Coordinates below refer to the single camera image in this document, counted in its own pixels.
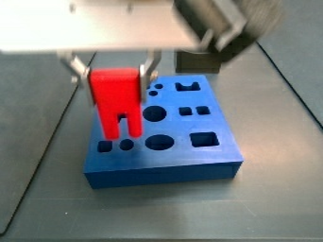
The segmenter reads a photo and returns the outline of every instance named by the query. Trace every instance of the red block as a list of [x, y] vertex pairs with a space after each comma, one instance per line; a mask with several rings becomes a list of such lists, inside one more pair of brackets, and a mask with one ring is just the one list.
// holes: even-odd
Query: red block
[[118, 116], [126, 116], [128, 135], [142, 134], [140, 75], [134, 68], [97, 69], [89, 74], [89, 85], [101, 118], [104, 137], [117, 139]]

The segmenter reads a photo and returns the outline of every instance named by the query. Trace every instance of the circular hole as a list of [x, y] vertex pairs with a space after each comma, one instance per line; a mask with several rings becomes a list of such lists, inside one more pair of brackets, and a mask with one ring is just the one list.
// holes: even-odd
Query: circular hole
[[154, 84], [154, 89], [161, 89], [164, 86], [161, 84]]
[[173, 138], [164, 134], [153, 135], [146, 139], [145, 146], [152, 150], [165, 150], [173, 146]]
[[157, 92], [156, 91], [149, 91], [149, 95], [156, 96]]
[[158, 122], [166, 117], [166, 111], [160, 106], [149, 106], [142, 112], [144, 118], [150, 122]]
[[121, 143], [120, 143], [120, 149], [126, 151], [126, 150], [130, 150], [133, 148], [133, 141], [132, 140], [122, 140]]

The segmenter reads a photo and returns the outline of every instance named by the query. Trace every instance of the blue block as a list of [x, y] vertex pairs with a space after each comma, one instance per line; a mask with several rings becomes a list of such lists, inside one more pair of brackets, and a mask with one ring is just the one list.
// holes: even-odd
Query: blue block
[[105, 141], [93, 118], [84, 175], [92, 188], [233, 178], [242, 163], [204, 76], [160, 77], [142, 105], [144, 135]]

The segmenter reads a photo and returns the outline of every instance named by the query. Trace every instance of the rectangular hole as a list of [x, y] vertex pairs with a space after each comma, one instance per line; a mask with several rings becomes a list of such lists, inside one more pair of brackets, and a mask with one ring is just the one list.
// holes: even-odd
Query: rectangular hole
[[188, 107], [185, 107], [185, 108], [178, 108], [178, 114], [180, 114], [181, 116], [189, 116], [189, 115], [193, 114], [193, 113], [192, 113], [192, 109], [188, 108]]
[[200, 107], [196, 107], [196, 113], [198, 115], [208, 115], [209, 114], [209, 109], [206, 106], [200, 106]]
[[174, 88], [178, 92], [188, 92], [188, 91], [198, 91], [200, 87], [197, 82], [194, 81], [192, 83], [192, 85], [184, 86], [182, 84], [180, 84], [178, 82], [174, 84]]
[[218, 139], [213, 132], [190, 133], [190, 142], [193, 147], [214, 147], [218, 145]]

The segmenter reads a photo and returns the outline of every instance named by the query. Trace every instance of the gray table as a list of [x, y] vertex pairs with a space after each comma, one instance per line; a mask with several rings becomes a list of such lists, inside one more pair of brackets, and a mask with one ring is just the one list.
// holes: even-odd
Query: gray table
[[[142, 58], [101, 53], [92, 66]], [[170, 53], [158, 67], [173, 73]], [[208, 78], [244, 157], [236, 178], [92, 190], [81, 174], [92, 117], [78, 90], [3, 241], [323, 238], [321, 129], [257, 47]]]

